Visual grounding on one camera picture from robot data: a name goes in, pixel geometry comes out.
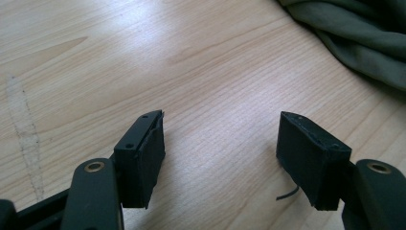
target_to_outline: wood grain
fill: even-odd
[[[276,1],[0,3],[0,195],[18,210],[162,108],[167,157],[126,229],[343,229],[275,157],[283,110],[406,173],[406,96],[358,76]]]

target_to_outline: black plastic arm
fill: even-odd
[[[345,201],[346,229],[406,229],[406,178],[376,160],[350,162],[351,149],[306,117],[282,112],[277,157],[317,210]]]
[[[161,110],[144,114],[110,159],[77,167],[70,189],[18,213],[0,200],[0,229],[124,229],[122,205],[146,208],[165,157]]]

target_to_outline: hole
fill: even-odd
[[[96,161],[88,164],[84,167],[84,170],[88,173],[94,173],[104,168],[104,163],[102,161]]]
[[[389,173],[391,173],[391,170],[390,170],[388,167],[386,167],[386,166],[384,166],[384,165],[382,165],[382,164],[379,164],[379,163],[369,163],[369,164],[368,164],[368,167],[369,167],[372,171],[375,171],[375,172],[377,172],[377,173],[382,173],[382,174],[389,174]]]

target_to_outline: clamp jaw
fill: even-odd
[[[351,148],[306,117],[282,112],[277,158],[317,210],[337,210],[352,229],[406,229],[406,178],[376,160],[350,162]]]
[[[144,114],[110,159],[80,164],[71,188],[18,213],[0,200],[0,229],[124,229],[125,208],[147,208],[165,157],[161,110]]]

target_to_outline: green fabric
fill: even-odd
[[[279,0],[349,68],[406,91],[406,0]]]

